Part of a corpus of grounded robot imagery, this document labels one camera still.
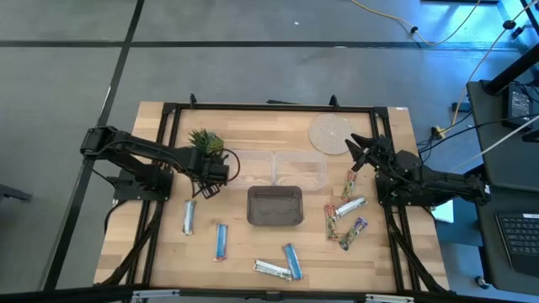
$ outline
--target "wooden table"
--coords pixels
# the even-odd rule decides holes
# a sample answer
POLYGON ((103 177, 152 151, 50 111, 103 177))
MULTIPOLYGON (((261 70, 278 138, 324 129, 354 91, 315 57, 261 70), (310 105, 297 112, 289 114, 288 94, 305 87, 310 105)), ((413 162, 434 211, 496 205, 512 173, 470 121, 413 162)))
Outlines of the wooden table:
MULTIPOLYGON (((163 103, 142 102, 134 136, 155 140, 163 103)), ((390 108, 389 119, 396 150, 417 152, 408 110, 390 108)), ((264 151, 315 151, 307 130, 316 112, 182 110, 176 146, 188 146, 189 132, 206 128, 215 131, 227 148, 264 151)), ((338 113, 348 119, 361 136, 372 136, 368 114, 338 113)), ((383 132, 382 122, 379 129, 383 132)), ((377 203, 374 171, 364 166, 354 194, 362 194, 367 206, 339 220, 337 232, 344 235, 358 215, 368 228, 348 252, 326 239, 323 206, 341 205, 339 196, 346 172, 352 166, 349 153, 327 156, 328 184, 316 192, 303 193, 304 220, 298 226, 252 226, 247 222, 247 191, 223 188, 212 199, 198 197, 194 235, 182 235, 184 201, 191 195, 189 180, 175 174, 170 201, 165 204, 158 237, 151 286, 230 290, 326 290, 395 291, 383 209, 377 203), (228 225, 227 259, 214 262, 216 223, 228 225), (286 282, 252 270, 254 259, 286 267, 282 246, 292 242, 304 273, 300 281, 286 282)), ((128 202, 110 218, 95 282, 106 279, 129 252, 135 237, 140 201, 128 202)), ((438 283, 448 287, 435 224, 424 210, 408 207, 414 251, 438 283)), ((142 252, 136 281, 146 253, 142 252)), ((404 282, 410 288, 406 258, 401 252, 404 282)))

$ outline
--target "black desk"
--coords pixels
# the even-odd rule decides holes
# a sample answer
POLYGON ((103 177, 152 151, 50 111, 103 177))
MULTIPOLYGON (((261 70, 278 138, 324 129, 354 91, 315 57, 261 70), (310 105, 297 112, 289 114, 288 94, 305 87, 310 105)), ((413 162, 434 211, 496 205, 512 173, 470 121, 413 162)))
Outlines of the black desk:
MULTIPOLYGON (((475 123, 480 124, 492 120, 501 119, 502 97, 487 95, 479 82, 470 82, 467 85, 470 104, 473 109, 475 123)), ((511 130, 501 124, 485 125, 478 129, 478 137, 481 149, 489 147, 511 130)), ((539 182, 539 144, 527 143, 526 148, 518 148, 521 138, 514 136, 503 144, 494 148, 491 152, 483 155, 484 171, 488 181, 504 182, 507 178, 514 178, 516 174, 529 175, 531 180, 526 180, 526 186, 533 186, 539 182), (516 167, 512 165, 511 158, 529 159, 530 167, 516 167)), ((539 278, 514 271, 509 264, 505 252, 502 237, 495 220, 495 214, 499 212, 539 212, 539 193, 517 189, 503 189, 491 186, 492 201, 485 206, 477 207, 479 225, 483 236, 482 253, 483 271, 485 280, 499 290, 539 295, 539 278)))

